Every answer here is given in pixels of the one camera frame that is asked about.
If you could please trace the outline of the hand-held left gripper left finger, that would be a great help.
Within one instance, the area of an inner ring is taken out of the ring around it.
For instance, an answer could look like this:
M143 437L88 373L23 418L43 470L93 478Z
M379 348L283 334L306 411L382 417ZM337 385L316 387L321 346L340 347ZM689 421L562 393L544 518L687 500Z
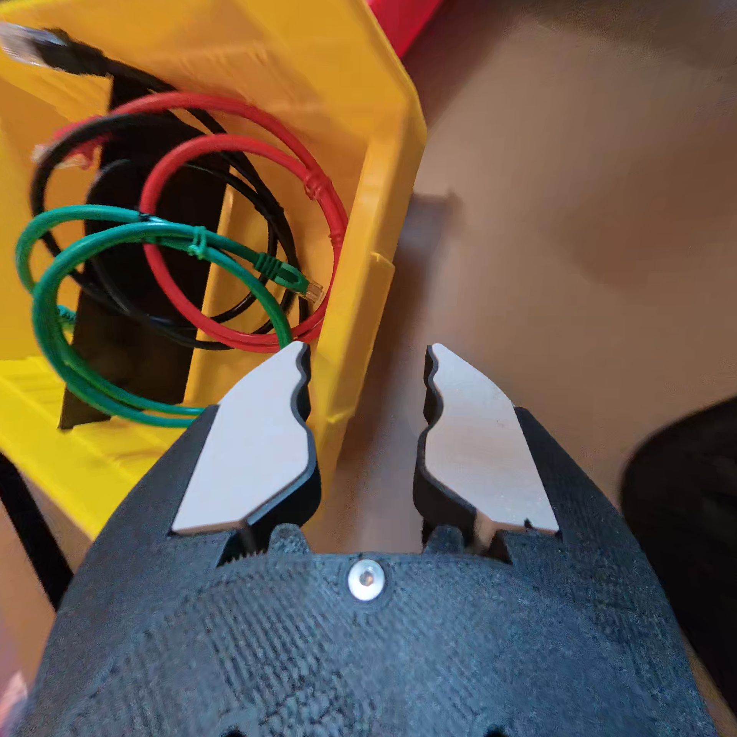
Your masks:
M172 522L180 537L235 533L249 554L281 524L302 527L321 502L311 411L310 347L293 341L216 406Z

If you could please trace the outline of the yellow plastic bin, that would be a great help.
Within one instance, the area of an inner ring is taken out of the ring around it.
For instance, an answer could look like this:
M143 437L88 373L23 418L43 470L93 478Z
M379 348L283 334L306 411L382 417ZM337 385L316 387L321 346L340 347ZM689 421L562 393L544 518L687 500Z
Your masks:
M427 138L416 89L371 10L364 2L3 2L2 21L60 29L179 89L249 102L288 127L330 177L349 225L311 344L309 427L327 497ZM15 272L15 243L32 218L34 146L101 114L109 90L2 53L2 452L88 540L181 433L119 419L60 431L64 384L35 342L30 296Z

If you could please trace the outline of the red plastic bin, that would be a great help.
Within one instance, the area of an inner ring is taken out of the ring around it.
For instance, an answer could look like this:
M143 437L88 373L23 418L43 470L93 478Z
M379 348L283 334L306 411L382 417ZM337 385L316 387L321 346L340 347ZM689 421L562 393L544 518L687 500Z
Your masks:
M399 58L403 58L443 1L367 1Z

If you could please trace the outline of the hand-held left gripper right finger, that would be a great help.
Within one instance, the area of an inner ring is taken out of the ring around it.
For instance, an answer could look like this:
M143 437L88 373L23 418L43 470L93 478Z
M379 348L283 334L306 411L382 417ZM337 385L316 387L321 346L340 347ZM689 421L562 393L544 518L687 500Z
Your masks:
M425 353L426 427L419 436L413 503L425 543L456 529L462 548L487 554L500 532L560 533L513 402L443 344Z

